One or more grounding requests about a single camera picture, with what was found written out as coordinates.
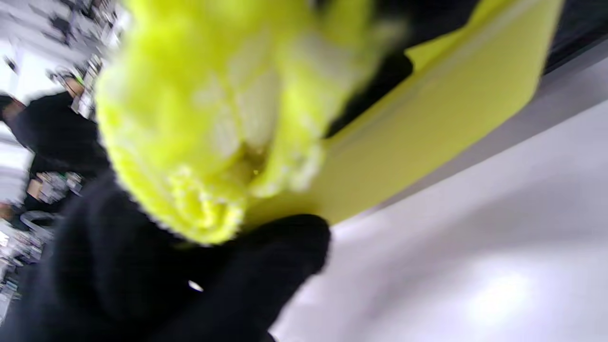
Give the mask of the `person's right hand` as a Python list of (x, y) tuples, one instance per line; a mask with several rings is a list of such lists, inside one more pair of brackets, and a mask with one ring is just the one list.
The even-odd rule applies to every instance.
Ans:
[(467, 25), (477, 0), (129, 0), (97, 83), (93, 136), (50, 106), (24, 142), (100, 166), (18, 280), (3, 342), (272, 342), (332, 232), (295, 213), (326, 143), (399, 85), (405, 51)]

